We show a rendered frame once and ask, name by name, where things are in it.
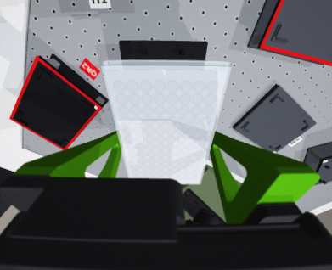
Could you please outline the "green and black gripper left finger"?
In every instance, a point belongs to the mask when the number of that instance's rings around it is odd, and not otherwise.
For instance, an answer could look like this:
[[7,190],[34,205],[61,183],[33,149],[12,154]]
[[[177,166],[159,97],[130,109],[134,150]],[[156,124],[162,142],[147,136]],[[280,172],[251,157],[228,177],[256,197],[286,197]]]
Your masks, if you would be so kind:
[[110,151],[98,177],[116,177],[121,159],[117,131],[59,152],[24,163],[14,174],[49,175],[51,177],[86,177],[85,171],[99,157]]

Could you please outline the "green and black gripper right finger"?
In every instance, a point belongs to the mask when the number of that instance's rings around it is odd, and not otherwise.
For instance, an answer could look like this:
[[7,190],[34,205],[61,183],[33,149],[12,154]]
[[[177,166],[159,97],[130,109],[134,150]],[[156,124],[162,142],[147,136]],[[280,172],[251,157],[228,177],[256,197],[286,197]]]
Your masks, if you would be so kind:
[[[246,169],[240,187],[219,148]],[[216,131],[210,156],[227,224],[242,224],[260,204],[295,203],[320,179],[307,163]]]

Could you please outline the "grey perforated work table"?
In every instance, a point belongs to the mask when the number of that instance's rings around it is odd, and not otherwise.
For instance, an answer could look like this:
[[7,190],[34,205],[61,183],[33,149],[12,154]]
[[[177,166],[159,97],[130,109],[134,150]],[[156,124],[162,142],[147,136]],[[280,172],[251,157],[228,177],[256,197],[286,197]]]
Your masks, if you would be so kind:
[[[277,152],[303,162],[307,148],[332,142],[332,66],[248,48],[265,1],[28,0],[23,85],[35,57],[54,54],[109,99],[101,66],[121,59],[119,41],[206,41],[205,60],[232,67],[216,131],[262,148],[233,125],[277,84],[317,122]],[[85,58],[100,70],[94,80],[79,68]]]

